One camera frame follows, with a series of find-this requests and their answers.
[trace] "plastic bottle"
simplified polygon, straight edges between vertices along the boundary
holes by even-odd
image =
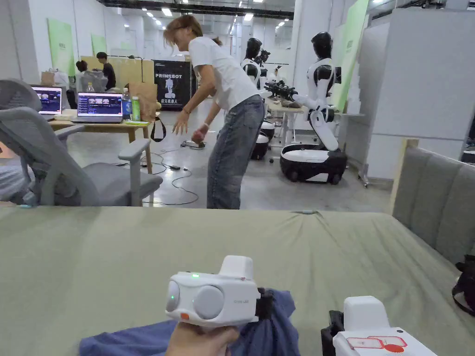
[[[140,103],[138,96],[132,97],[132,120],[140,121]]]
[[[122,96],[122,117],[124,120],[130,120],[132,114],[132,101],[130,100],[129,89],[123,89],[124,95]]]

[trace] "black banner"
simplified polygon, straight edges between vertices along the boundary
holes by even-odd
[[[182,110],[196,92],[190,62],[153,61],[157,101],[162,110]]]

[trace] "laptop screen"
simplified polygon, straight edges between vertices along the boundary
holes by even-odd
[[[122,94],[78,93],[78,116],[122,116]]]
[[[63,107],[63,89],[32,86],[41,101],[40,114],[61,114]]]

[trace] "black shirt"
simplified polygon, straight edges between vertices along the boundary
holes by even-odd
[[[104,75],[107,77],[107,85],[105,86],[106,91],[110,88],[115,87],[115,72],[114,67],[110,63],[104,64],[104,69],[102,70]]]

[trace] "jeans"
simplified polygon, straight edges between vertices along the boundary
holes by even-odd
[[[227,113],[208,162],[208,209],[239,209],[241,182],[264,121],[264,104],[251,96]]]

